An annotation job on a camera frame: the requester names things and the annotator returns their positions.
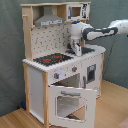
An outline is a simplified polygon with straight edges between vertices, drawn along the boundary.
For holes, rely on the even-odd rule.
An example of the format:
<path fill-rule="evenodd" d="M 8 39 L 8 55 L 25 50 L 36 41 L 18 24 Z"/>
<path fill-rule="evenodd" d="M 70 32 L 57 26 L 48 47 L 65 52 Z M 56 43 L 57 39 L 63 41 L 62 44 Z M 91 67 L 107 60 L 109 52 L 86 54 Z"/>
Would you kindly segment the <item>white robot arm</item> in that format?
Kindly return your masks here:
<path fill-rule="evenodd" d="M 90 24 L 74 21 L 71 24 L 71 48 L 76 56 L 82 55 L 81 41 L 95 40 L 97 38 L 116 34 L 128 34 L 128 19 L 115 20 L 107 28 L 95 29 Z"/>

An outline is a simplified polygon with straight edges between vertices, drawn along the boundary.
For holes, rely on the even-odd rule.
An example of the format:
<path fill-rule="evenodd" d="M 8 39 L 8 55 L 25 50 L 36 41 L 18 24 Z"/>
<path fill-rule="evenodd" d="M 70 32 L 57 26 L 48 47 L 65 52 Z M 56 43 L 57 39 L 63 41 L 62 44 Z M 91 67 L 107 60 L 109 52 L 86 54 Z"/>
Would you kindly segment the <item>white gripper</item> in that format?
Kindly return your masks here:
<path fill-rule="evenodd" d="M 72 39 L 70 42 L 71 48 L 73 52 L 75 53 L 76 56 L 81 56 L 82 55 L 82 49 L 80 45 L 80 40 L 78 39 Z"/>

